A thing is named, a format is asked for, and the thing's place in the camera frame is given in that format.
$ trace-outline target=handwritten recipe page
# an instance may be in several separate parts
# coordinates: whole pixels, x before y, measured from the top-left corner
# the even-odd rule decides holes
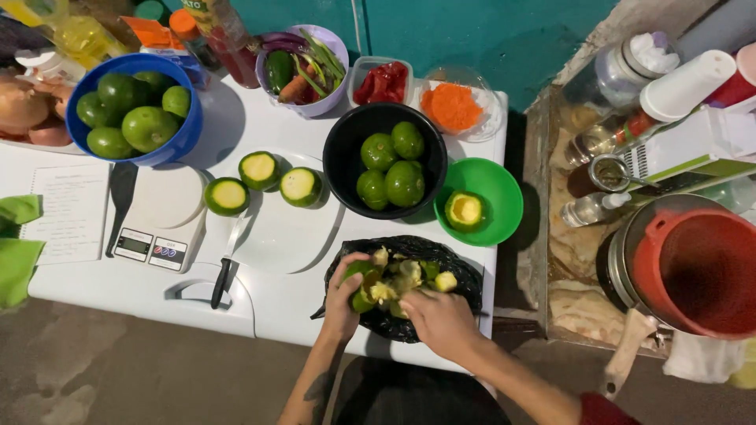
[[[31,193],[42,196],[42,217],[20,237],[47,242],[37,265],[100,259],[109,176],[109,163],[34,171]]]

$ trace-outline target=green cloth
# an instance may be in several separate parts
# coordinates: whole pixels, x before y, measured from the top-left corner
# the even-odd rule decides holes
[[[29,295],[26,288],[45,242],[17,238],[20,225],[39,216],[37,195],[0,199],[0,309],[15,306]]]

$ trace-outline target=concrete floor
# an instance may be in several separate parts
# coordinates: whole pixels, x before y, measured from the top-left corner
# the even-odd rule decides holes
[[[572,392],[594,389],[610,355],[539,340],[514,353]],[[0,424],[274,423],[307,354],[303,346],[31,299],[0,312]],[[639,358],[618,397],[642,422],[753,423],[756,392],[666,377],[661,362]],[[499,399],[514,424],[531,423]]]

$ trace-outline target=black spatula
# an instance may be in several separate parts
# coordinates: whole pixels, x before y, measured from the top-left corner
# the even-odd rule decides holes
[[[110,197],[116,206],[116,218],[113,220],[113,230],[110,231],[110,240],[105,250],[107,258],[113,258],[113,247],[116,246],[123,219],[132,206],[138,171],[139,167],[134,163],[117,163],[110,172]]]

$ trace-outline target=grated carrot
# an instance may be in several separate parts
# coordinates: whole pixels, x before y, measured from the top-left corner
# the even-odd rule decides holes
[[[443,82],[423,93],[420,106],[428,117],[452,130],[467,130],[478,122],[483,109],[473,100],[469,87]]]

